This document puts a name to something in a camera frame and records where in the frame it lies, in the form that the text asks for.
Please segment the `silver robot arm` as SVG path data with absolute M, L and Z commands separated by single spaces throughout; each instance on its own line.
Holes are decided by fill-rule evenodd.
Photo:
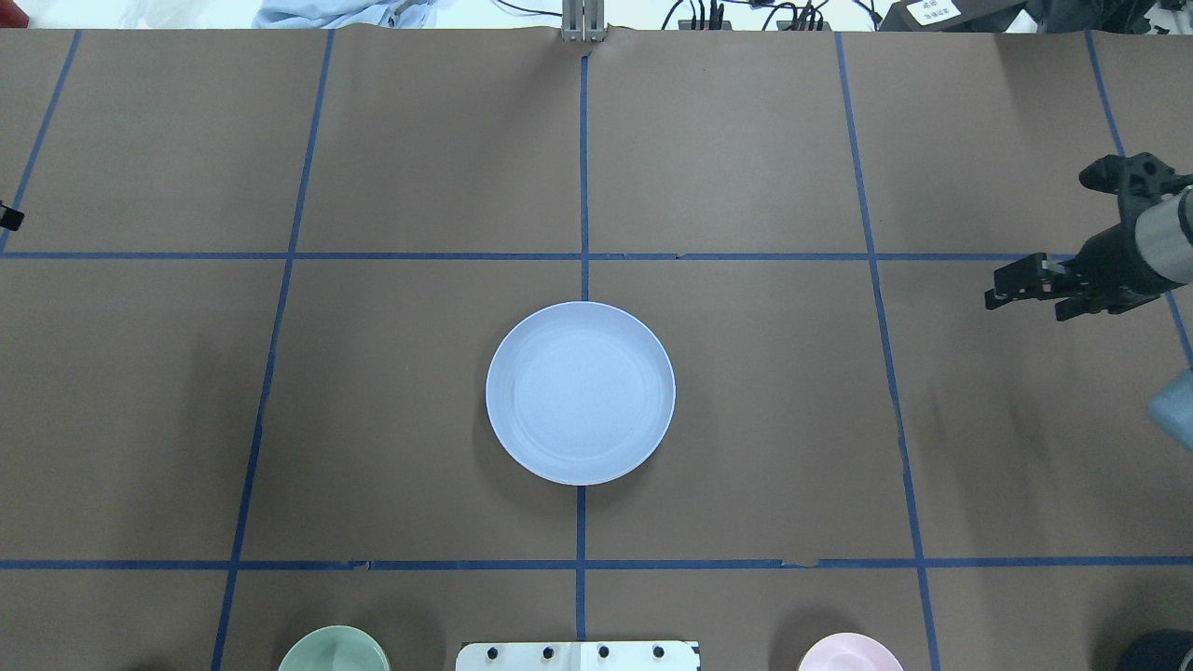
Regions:
M 993 289 L 983 295 L 985 309 L 1052 301 L 1057 322 L 1068 322 L 1082 315 L 1118 315 L 1189 285 L 1189 174 L 1139 153 L 1101 156 L 1078 172 L 1078 183 L 1115 196 L 1117 223 L 1092 235 L 1070 259 L 1033 253 L 999 267 Z

